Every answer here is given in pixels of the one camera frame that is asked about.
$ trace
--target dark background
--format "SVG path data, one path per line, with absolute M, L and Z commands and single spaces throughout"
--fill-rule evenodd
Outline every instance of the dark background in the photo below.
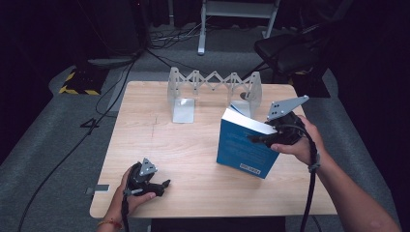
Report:
M 89 15 L 94 15 L 90 19 L 95 25 L 99 24 L 96 15 L 100 13 L 94 12 L 93 1 L 80 2 Z M 130 6 L 135 7 L 138 2 L 131 1 Z M 200 10 L 200 0 L 190 2 L 191 7 Z M 78 57 L 109 56 L 93 31 L 107 28 L 91 28 L 89 19 L 75 1 L 60 3 L 67 10 L 74 31 L 70 26 L 61 28 L 55 11 L 50 10 L 46 1 L 1 2 L 1 162 L 52 98 L 48 89 L 51 78 L 75 64 Z M 152 4 L 167 7 L 167 1 L 157 0 Z M 174 13 L 185 15 L 183 13 L 190 10 L 177 5 L 174 5 Z M 167 16 L 163 16 L 166 9 L 148 13 L 149 20 L 168 23 Z M 197 21 L 198 14 L 175 15 L 178 26 Z M 276 27 L 295 23 L 289 14 L 295 11 L 290 7 L 281 9 Z M 130 26 L 137 31 L 134 24 Z M 354 1 L 343 28 L 328 47 L 332 51 L 328 62 L 337 79 L 338 96 L 392 191 L 404 231 L 410 229 L 406 220 L 410 215 L 407 197 L 410 163 L 406 157 L 410 150 L 408 28 L 410 6 L 407 1 Z M 64 31 L 70 32 L 66 39 L 62 36 Z M 135 33 L 144 40 L 141 32 Z M 71 45 L 77 53 L 69 52 Z

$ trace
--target yellow black tape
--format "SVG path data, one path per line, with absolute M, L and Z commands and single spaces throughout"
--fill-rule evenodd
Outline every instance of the yellow black tape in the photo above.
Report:
M 67 76 L 66 81 L 61 87 L 60 94 L 81 94 L 81 95 L 100 95 L 108 72 L 93 72 L 90 76 L 75 72 L 75 69 Z

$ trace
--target bracelet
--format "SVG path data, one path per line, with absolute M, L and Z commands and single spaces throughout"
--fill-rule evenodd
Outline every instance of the bracelet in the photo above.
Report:
M 121 223 L 118 223 L 117 221 L 110 219 L 110 220 L 102 220 L 97 224 L 97 227 L 99 227 L 102 224 L 112 224 L 114 225 L 115 228 L 117 229 L 122 229 L 123 225 Z
M 320 154 L 316 153 L 316 163 L 310 165 L 307 167 L 308 172 L 311 173 L 313 170 L 316 170 L 316 168 L 320 167 Z

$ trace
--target book cover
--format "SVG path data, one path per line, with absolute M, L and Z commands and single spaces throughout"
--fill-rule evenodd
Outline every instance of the book cover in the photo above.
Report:
M 277 160 L 278 152 L 264 143 L 252 143 L 248 135 L 277 132 L 271 126 L 255 121 L 227 108 L 220 121 L 220 143 L 217 163 L 265 179 Z

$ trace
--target finger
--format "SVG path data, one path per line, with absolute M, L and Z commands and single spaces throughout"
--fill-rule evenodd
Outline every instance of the finger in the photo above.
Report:
M 143 195 L 140 196 L 130 196 L 129 201 L 132 201 L 132 203 L 135 206 L 139 206 L 147 201 L 150 201 L 156 197 L 154 192 L 147 192 Z
M 276 151 L 276 152 L 279 152 L 279 153 L 289 154 L 289 153 L 291 153 L 292 147 L 289 146 L 289 145 L 274 143 L 274 144 L 272 144 L 271 149 Z
M 131 171 L 131 167 L 129 167 L 129 169 L 127 169 L 127 171 L 124 173 L 123 175 L 123 179 L 121 180 L 121 185 L 125 186 L 128 180 L 128 177 L 130 175 L 130 171 Z
M 304 123 L 304 125 L 310 125 L 311 122 L 303 115 L 298 115 L 298 117 L 301 119 L 302 123 Z

